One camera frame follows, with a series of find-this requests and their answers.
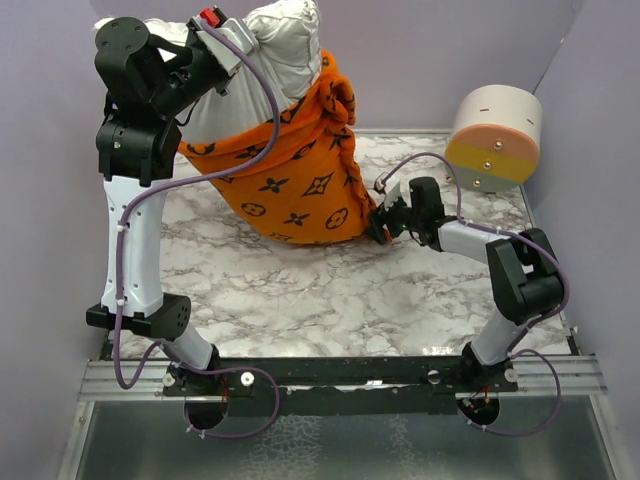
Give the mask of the orange patterned fleece pillowcase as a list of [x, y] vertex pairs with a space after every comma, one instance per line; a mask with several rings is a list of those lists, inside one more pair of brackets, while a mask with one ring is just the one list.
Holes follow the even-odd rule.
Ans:
[[[259, 234], [292, 244], [331, 244], [365, 233], [376, 203], [355, 159], [355, 94], [334, 56], [294, 107], [281, 112], [280, 134], [266, 158], [238, 174], [212, 180], [229, 207]], [[257, 157], [271, 121], [211, 144], [181, 141], [179, 151], [200, 174]]]

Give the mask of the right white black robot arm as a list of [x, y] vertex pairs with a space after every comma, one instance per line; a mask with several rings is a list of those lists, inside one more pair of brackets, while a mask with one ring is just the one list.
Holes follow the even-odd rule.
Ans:
[[409, 182], [409, 202], [397, 181], [380, 178], [374, 190], [383, 196], [369, 214], [369, 235], [378, 243], [408, 233], [422, 247], [488, 267], [494, 314], [465, 345], [458, 367], [467, 389], [483, 390], [533, 324], [553, 316], [565, 300], [567, 287], [546, 234], [536, 228], [516, 234], [448, 215], [432, 177]]

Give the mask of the white pillow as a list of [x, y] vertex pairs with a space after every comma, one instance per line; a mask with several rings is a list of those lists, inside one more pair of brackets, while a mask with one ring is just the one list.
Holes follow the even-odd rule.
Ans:
[[[276, 1], [251, 10], [242, 22], [258, 43], [247, 57], [269, 84], [280, 111], [302, 100], [322, 71], [320, 10], [314, 1]], [[177, 115], [182, 141], [229, 140], [273, 119], [256, 76], [242, 65], [222, 96], [208, 91]]]

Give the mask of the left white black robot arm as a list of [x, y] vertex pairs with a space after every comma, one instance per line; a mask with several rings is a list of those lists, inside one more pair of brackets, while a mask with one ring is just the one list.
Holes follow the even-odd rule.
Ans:
[[104, 292], [86, 312], [92, 327], [127, 330], [159, 343], [189, 366], [186, 382], [202, 395], [220, 385], [219, 353], [191, 325], [190, 299], [163, 291], [160, 239], [181, 142], [177, 117], [231, 80], [210, 41], [196, 19], [187, 24], [184, 45], [132, 17], [110, 20], [96, 35], [94, 65], [107, 89], [96, 147], [108, 203], [109, 253]]

